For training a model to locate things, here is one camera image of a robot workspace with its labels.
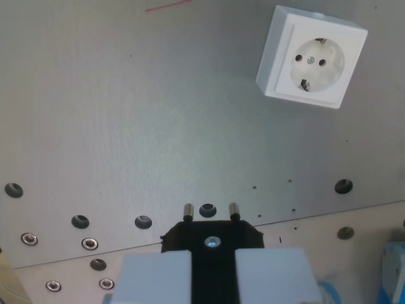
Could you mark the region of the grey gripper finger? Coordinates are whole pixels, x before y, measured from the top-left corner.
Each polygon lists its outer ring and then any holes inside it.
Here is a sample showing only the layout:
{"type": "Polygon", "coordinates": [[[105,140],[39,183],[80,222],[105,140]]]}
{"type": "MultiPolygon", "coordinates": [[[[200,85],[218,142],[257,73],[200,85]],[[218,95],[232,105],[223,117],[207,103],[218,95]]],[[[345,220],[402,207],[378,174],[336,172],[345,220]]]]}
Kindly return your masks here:
{"type": "Polygon", "coordinates": [[[123,259],[112,302],[191,303],[191,289],[191,252],[136,253],[123,259]]]}
{"type": "Polygon", "coordinates": [[[321,303],[323,298],[302,248],[238,249],[241,303],[321,303]]]}

